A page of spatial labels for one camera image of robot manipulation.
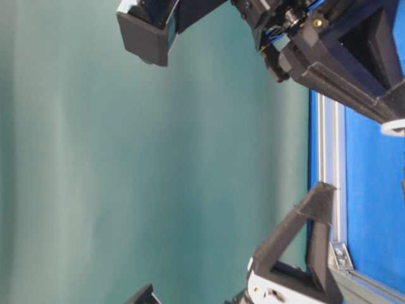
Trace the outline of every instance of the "blue surface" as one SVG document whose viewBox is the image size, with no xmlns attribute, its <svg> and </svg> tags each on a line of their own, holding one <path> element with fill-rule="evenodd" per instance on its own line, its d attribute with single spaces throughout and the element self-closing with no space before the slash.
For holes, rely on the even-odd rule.
<svg viewBox="0 0 405 304">
<path fill-rule="evenodd" d="M 394 35 L 404 68 L 405 1 Z M 349 250 L 360 272 L 405 293 L 405 139 L 387 137 L 380 126 L 346 110 Z"/>
</svg>

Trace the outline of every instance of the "screw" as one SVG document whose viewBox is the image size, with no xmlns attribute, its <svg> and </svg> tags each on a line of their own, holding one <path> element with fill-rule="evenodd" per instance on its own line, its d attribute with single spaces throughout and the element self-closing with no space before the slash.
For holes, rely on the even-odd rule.
<svg viewBox="0 0 405 304">
<path fill-rule="evenodd" d="M 340 248 L 335 249 L 335 253 L 337 256 L 341 257 L 343 255 L 343 251 Z"/>
<path fill-rule="evenodd" d="M 339 259 L 339 265 L 340 266 L 346 266 L 346 259 L 345 258 L 340 258 Z"/>
<path fill-rule="evenodd" d="M 322 20 L 320 20 L 320 19 L 314 20 L 314 27 L 321 27 L 322 25 L 323 25 Z"/>
</svg>

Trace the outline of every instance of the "metal frame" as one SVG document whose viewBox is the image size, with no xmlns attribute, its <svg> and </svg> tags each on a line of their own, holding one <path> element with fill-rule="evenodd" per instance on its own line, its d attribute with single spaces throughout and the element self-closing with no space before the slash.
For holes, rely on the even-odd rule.
<svg viewBox="0 0 405 304">
<path fill-rule="evenodd" d="M 345 107 L 316 95 L 318 179 L 334 185 L 333 231 L 329 267 L 350 304 L 403 303 L 405 295 L 357 272 L 347 249 L 346 119 Z"/>
</svg>

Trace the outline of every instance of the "white component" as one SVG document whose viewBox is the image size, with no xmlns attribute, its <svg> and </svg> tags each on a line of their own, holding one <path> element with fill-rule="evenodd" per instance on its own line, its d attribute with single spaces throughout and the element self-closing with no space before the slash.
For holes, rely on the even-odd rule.
<svg viewBox="0 0 405 304">
<path fill-rule="evenodd" d="M 122 0 L 117 11 L 119 11 L 120 13 L 127 14 L 132 6 L 137 6 L 137 5 L 138 5 L 138 0 Z"/>
<path fill-rule="evenodd" d="M 253 257 L 250 258 L 249 263 L 247 264 L 247 271 L 250 271 L 253 264 Z"/>
<path fill-rule="evenodd" d="M 154 293 L 152 293 L 152 297 L 156 300 L 156 302 L 158 302 L 158 304 L 162 304 L 162 303 L 159 301 L 158 297 L 154 295 Z"/>
<path fill-rule="evenodd" d="M 396 129 L 405 129 L 405 119 L 394 120 L 381 125 L 381 133 L 384 135 L 405 137 L 405 130 L 397 132 Z"/>
<path fill-rule="evenodd" d="M 253 271 L 247 282 L 247 292 L 254 304 L 324 304 L 305 294 L 266 280 Z"/>
<path fill-rule="evenodd" d="M 261 4 L 263 4 L 263 6 L 265 7 L 266 10 L 270 10 L 270 5 L 268 5 L 268 3 L 266 2 L 266 0 L 260 0 Z"/>
</svg>

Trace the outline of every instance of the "green wall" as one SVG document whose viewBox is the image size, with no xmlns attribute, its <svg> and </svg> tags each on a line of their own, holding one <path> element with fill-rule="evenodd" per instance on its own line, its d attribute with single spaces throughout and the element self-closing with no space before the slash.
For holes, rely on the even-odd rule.
<svg viewBox="0 0 405 304">
<path fill-rule="evenodd" d="M 275 83 L 230 4 L 169 68 L 124 51 L 117 6 L 2 1 L 1 303 L 122 303 L 148 282 L 222 303 L 306 192 L 308 91 Z"/>
</svg>

